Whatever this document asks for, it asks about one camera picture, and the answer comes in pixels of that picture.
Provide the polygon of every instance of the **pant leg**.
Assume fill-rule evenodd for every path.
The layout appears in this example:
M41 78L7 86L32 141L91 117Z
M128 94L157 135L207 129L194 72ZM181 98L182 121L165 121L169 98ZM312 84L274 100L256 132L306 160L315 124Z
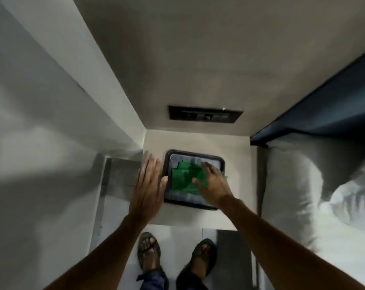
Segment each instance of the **pant leg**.
M143 280L140 290L168 290L169 281L165 272L160 269L154 269L146 274L139 275L137 281Z
M208 290L201 279L185 267L176 280L177 290Z

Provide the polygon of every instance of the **green cloth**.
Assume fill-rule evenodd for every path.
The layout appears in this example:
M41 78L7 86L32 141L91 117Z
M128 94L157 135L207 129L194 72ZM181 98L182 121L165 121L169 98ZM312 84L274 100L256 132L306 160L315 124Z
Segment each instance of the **green cloth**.
M179 162L177 168L172 169L172 189L200 195L199 190L192 183L193 178L197 178L207 187L205 173L201 166L190 162Z

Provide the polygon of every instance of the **white bedsheet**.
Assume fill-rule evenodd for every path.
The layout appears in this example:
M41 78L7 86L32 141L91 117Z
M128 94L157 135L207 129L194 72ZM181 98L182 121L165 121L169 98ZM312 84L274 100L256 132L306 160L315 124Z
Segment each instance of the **white bedsheet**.
M266 217L272 219L278 213L271 211ZM365 285L365 231L342 223L329 203L319 205L314 213L313 229L315 253ZM298 234L287 232L289 236ZM274 289L261 267L259 285L262 290Z

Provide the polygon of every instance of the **floor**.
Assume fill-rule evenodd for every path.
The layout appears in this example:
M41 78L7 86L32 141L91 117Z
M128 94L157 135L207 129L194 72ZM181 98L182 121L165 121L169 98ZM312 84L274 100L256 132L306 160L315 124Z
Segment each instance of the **floor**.
M100 227L100 231L97 232L92 248L117 229L127 214L128 201L117 197L116 185L120 179L125 182L125 179L129 178L128 174L136 170L136 165L132 161L112 161L109 184L106 180L105 192L101 193L100 201L103 208L100 214L100 225L95 226L95 228ZM109 190L109 186L112 185L114 189ZM160 244L161 266L169 278L170 290L175 289L175 280L189 262L195 246L205 238L212 239L218 246L218 260L213 272L205 279L205 285L210 290L253 289L251 251L237 231L165 225L147 225L144 231L154 234ZM136 282L137 275L141 274L136 249L137 244L131 252L118 289L136 290L141 287L141 282Z

